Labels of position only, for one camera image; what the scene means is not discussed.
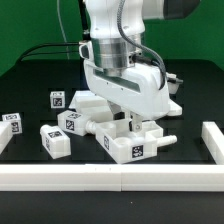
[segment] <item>small white cube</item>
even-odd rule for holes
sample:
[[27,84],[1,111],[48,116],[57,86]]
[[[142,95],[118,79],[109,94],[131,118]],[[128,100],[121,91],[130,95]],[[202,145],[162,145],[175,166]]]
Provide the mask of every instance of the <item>small white cube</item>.
[[65,108],[65,92],[51,92],[50,101],[51,108]]
[[76,135],[87,134],[86,124],[91,121],[91,117],[73,111],[65,111],[58,115],[58,126],[63,130]]
[[11,123],[6,121],[0,122],[0,154],[12,138]]
[[44,125],[40,134],[42,145],[53,159],[71,155],[70,139],[58,126]]
[[2,115],[3,121],[8,121],[11,123],[12,126],[12,134],[21,134],[22,131],[22,123],[19,113],[15,114],[4,114]]

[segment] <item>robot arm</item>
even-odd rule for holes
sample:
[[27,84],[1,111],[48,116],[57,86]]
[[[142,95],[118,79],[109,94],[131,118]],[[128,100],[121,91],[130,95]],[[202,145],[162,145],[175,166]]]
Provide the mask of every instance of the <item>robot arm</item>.
[[[115,105],[116,111],[117,106],[130,111],[136,118],[134,131],[141,129],[135,127],[139,127],[143,118],[156,120],[171,110],[163,61],[156,52],[143,46],[143,18],[184,18],[199,2],[85,0],[91,19],[91,41],[80,47],[80,55],[85,58],[88,86]],[[151,53],[158,66],[153,60],[146,63],[143,58],[141,62],[143,51]]]

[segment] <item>white block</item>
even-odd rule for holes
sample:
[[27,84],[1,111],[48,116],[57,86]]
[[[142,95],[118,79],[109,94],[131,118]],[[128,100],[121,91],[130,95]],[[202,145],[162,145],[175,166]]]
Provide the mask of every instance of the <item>white block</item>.
[[[118,164],[156,156],[158,140],[161,142],[163,137],[163,129],[154,121],[143,122],[142,130],[137,133],[129,131],[129,121],[124,119],[96,126],[97,141]],[[174,143],[169,142],[169,138],[164,142],[163,145]]]
[[0,166],[0,191],[84,191],[83,165]]
[[70,139],[58,126],[44,125],[40,134],[42,145],[53,159],[71,155]]
[[2,120],[11,122],[13,135],[21,134],[23,132],[21,118],[20,118],[19,113],[4,114],[4,115],[2,115]]
[[0,122],[0,154],[5,149],[10,139],[12,138],[11,123],[4,121]]
[[170,104],[170,111],[167,114],[167,116],[173,117],[173,116],[180,116],[182,115],[183,109],[178,104],[173,102],[172,100],[169,100]]
[[81,113],[81,108],[98,106],[108,106],[107,101],[100,96],[96,96],[94,93],[88,90],[76,91],[69,108],[76,109],[78,113]]
[[114,165],[86,165],[85,191],[121,191],[121,169]]
[[86,132],[86,124],[90,121],[90,116],[79,114],[66,110],[58,115],[58,126],[63,130],[72,134],[84,136]]
[[216,164],[224,165],[224,136],[215,122],[203,122],[202,139]]
[[224,191],[224,166],[123,165],[122,191]]
[[69,108],[90,116],[91,120],[97,123],[113,120],[107,100],[96,96],[91,91],[76,91]]
[[51,108],[65,108],[65,92],[55,91],[50,95]]
[[95,121],[97,123],[113,120],[113,114],[109,106],[81,108],[79,111],[81,114],[90,116],[91,121]]
[[224,192],[223,165],[0,165],[0,191]]

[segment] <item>white wall segment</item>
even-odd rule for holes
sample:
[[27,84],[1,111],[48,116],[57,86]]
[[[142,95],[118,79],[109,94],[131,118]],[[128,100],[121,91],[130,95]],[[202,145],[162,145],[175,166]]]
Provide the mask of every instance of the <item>white wall segment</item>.
[[0,191],[222,191],[222,165],[1,165]]

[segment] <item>black cable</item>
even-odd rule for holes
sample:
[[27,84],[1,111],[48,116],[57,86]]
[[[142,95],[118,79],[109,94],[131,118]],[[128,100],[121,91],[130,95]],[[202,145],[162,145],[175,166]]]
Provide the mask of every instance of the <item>black cable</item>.
[[163,59],[160,57],[159,54],[157,54],[154,50],[136,43],[135,41],[131,40],[124,32],[123,27],[122,27],[122,15],[123,15],[123,9],[124,9],[124,4],[125,4],[126,0],[120,0],[119,3],[119,7],[118,7],[118,12],[117,12],[117,27],[118,27],[118,31],[120,33],[120,35],[123,37],[124,40],[126,40],[128,43],[130,43],[131,45],[142,49],[143,51],[151,54],[154,58],[157,59],[158,61],[158,65],[161,71],[161,75],[162,75],[162,83],[161,86],[159,88],[159,90],[161,90],[166,83],[166,67],[164,65]]
[[44,52],[44,53],[33,53],[33,54],[27,54],[27,55],[24,55],[23,57],[20,57],[20,62],[26,58],[26,57],[31,57],[31,56],[36,56],[36,55],[52,55],[52,54],[67,54],[67,53],[77,53],[78,51],[74,50],[74,51],[55,51],[55,52]]
[[87,22],[87,16],[86,16],[86,5],[83,2],[83,0],[78,0],[79,2],[79,11],[81,16],[81,22],[82,22],[82,37],[83,40],[90,40],[90,32],[89,32],[89,26]]
[[23,52],[21,54],[21,56],[17,59],[16,63],[19,63],[27,55],[30,55],[31,52],[33,52],[35,50],[38,50],[38,49],[41,49],[41,48],[46,48],[46,47],[69,47],[69,46],[79,46],[79,43],[78,42],[71,42],[71,43],[45,43],[45,44],[40,44],[40,45],[31,47],[30,49]]

